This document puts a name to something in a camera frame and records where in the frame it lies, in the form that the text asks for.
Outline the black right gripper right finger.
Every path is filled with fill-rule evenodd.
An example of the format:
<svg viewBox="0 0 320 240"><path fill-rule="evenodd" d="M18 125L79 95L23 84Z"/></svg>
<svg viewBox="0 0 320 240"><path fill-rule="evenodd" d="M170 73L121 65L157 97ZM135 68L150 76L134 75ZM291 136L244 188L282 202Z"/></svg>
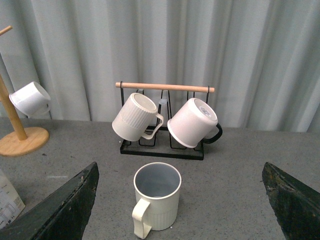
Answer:
<svg viewBox="0 0 320 240"><path fill-rule="evenodd" d="M320 193L266 162L262 181L269 203L287 240L320 238Z"/></svg>

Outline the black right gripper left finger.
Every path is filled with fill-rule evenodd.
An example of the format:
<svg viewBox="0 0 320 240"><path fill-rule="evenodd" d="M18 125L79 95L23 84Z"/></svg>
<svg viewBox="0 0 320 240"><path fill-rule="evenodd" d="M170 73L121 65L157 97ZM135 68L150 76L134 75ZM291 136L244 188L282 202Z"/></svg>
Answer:
<svg viewBox="0 0 320 240"><path fill-rule="evenodd" d="M92 162L30 211L0 231L2 240L80 240L91 216L99 182Z"/></svg>

